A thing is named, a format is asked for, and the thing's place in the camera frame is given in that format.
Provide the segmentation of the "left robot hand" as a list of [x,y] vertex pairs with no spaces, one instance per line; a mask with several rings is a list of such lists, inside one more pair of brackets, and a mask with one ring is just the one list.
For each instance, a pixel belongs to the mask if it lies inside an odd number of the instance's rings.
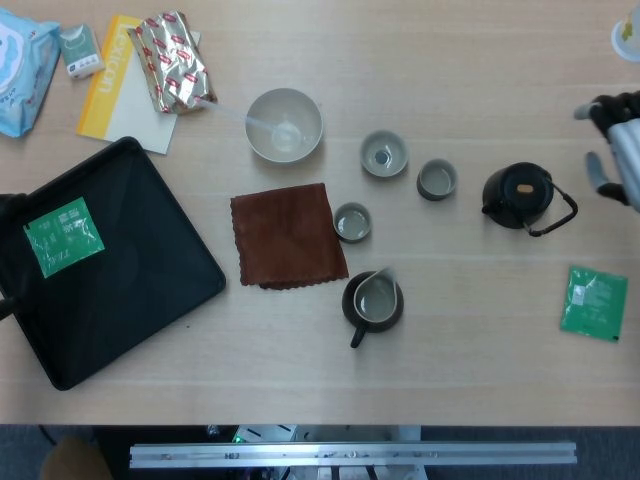
[[21,312],[22,300],[33,280],[34,263],[27,254],[25,235],[19,232],[19,216],[27,206],[25,193],[1,195],[1,319]]

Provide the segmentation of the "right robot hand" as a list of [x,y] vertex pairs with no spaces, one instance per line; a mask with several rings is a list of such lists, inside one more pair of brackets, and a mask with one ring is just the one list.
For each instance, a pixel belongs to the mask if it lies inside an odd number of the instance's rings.
[[574,110],[576,120],[590,120],[607,141],[621,183],[605,174],[595,152],[585,156],[589,182],[596,193],[639,211],[639,92],[601,95]]

